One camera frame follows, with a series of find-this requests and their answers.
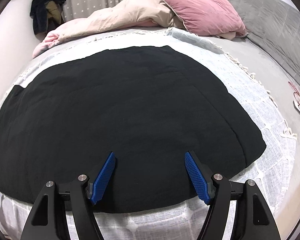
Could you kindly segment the large black coat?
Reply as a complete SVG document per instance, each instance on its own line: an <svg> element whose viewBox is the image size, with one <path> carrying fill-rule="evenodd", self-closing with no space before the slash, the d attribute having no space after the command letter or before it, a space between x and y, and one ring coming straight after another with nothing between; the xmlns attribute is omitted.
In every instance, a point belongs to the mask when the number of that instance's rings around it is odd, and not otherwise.
<svg viewBox="0 0 300 240"><path fill-rule="evenodd" d="M193 198L184 155L232 178L266 149L222 81L168 46L105 50L61 63L0 109L0 192L33 203L44 184L116 168L96 211L128 213Z"/></svg>

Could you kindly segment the grey bed sheet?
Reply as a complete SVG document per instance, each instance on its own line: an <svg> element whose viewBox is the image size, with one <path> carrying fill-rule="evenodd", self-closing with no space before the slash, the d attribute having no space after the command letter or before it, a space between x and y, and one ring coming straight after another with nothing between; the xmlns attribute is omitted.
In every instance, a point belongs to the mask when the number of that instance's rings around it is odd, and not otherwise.
<svg viewBox="0 0 300 240"><path fill-rule="evenodd" d="M283 118L286 119L292 133L296 134L296 151L292 175L289 178L289 187L279 207L279 218L284 216L300 216L300 113L293 105L293 89L289 82L298 88L296 82L288 73L272 58L250 42L249 39L225 40L209 37L213 43L220 46L232 58L249 72L256 73L256 79L269 90L270 96L279 107Z"/></svg>

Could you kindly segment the pink fleece blanket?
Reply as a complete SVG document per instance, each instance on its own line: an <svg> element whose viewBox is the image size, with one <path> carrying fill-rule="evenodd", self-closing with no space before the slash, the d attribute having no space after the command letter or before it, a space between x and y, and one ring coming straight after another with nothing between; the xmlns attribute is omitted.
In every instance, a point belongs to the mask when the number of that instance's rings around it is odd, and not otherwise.
<svg viewBox="0 0 300 240"><path fill-rule="evenodd" d="M56 46L59 43L59 34L55 33L54 31L49 32L43 41L38 44L32 53L32 58L36 58L43 52L51 49L52 47Z"/></svg>

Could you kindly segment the pink velvet pillow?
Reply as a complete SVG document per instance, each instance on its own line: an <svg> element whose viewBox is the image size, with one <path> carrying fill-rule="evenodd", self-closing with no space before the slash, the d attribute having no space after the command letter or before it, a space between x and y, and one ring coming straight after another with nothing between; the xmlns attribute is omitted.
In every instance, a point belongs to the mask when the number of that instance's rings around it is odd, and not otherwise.
<svg viewBox="0 0 300 240"><path fill-rule="evenodd" d="M185 29L198 36L235 33L244 36L246 27L228 0L164 0Z"/></svg>

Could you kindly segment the grey quilted headboard cushion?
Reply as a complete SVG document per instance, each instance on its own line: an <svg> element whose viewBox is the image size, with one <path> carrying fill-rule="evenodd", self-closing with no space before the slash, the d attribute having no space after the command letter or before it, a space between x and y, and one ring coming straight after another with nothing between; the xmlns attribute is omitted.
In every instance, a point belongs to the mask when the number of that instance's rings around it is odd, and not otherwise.
<svg viewBox="0 0 300 240"><path fill-rule="evenodd" d="M248 38L300 85L300 12L282 0L228 0Z"/></svg>

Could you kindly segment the beige duvet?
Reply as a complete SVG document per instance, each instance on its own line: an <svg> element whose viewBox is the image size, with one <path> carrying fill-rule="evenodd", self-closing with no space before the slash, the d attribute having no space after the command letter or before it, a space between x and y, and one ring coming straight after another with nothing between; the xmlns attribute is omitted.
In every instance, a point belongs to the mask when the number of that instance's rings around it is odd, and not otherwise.
<svg viewBox="0 0 300 240"><path fill-rule="evenodd" d="M148 22L164 28L185 29L164 0L122 0L112 8L97 10L87 18L77 18L61 25L55 30L57 39L54 44Z"/></svg>

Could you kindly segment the dark clothes hanging on wall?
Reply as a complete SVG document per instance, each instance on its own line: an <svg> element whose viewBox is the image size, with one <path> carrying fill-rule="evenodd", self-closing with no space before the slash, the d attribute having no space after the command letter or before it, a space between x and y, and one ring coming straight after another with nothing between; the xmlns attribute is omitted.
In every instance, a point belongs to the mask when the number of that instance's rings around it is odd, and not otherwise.
<svg viewBox="0 0 300 240"><path fill-rule="evenodd" d="M64 23L63 4L66 0L32 0L30 17L34 35L47 34Z"/></svg>

